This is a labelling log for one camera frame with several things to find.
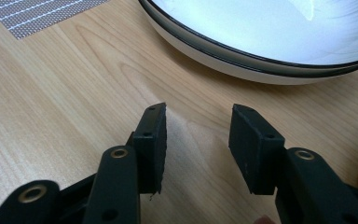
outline placemat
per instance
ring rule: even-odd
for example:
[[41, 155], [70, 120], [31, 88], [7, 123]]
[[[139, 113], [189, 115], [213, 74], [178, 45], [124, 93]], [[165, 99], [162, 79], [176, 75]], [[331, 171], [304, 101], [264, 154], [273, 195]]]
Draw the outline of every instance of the placemat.
[[0, 0], [0, 22], [18, 39], [109, 0]]

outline gray placemat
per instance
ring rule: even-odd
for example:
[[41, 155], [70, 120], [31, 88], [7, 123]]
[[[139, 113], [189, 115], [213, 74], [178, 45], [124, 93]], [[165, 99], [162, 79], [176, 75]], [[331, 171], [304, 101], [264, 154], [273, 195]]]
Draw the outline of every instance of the gray placemat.
[[21, 39], [109, 0], [0, 0], [0, 22]]

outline stacked bowl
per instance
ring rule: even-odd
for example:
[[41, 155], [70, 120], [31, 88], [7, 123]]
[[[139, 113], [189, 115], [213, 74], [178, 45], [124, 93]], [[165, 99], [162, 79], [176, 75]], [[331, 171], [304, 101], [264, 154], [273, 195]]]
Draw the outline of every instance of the stacked bowl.
[[139, 0], [157, 32], [234, 77], [299, 85], [358, 70], [358, 0]]

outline wooden table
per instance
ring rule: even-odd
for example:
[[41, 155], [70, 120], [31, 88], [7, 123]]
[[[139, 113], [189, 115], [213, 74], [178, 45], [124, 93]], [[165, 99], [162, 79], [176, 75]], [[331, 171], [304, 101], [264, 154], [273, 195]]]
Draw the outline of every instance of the wooden table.
[[17, 40], [0, 23], [0, 203], [36, 179], [68, 187], [125, 144], [144, 110], [168, 106], [163, 190], [142, 223], [278, 221], [273, 196], [249, 193], [227, 147], [233, 104], [320, 153], [358, 187], [358, 71], [305, 86], [259, 84], [187, 58], [139, 3], [109, 1]]

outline wooden surface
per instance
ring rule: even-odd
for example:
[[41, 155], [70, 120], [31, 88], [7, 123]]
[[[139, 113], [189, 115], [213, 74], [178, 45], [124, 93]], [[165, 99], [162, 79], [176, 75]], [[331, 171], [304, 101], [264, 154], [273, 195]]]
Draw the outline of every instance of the wooden surface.
[[32, 180], [63, 189], [95, 173], [102, 153], [125, 144], [160, 102], [168, 105], [163, 190], [142, 196], [142, 223], [279, 220], [274, 197], [249, 193], [227, 147], [234, 103], [358, 187], [358, 71], [306, 86], [230, 77], [167, 44], [136, 0], [117, 0], [22, 40], [0, 23], [0, 203]]

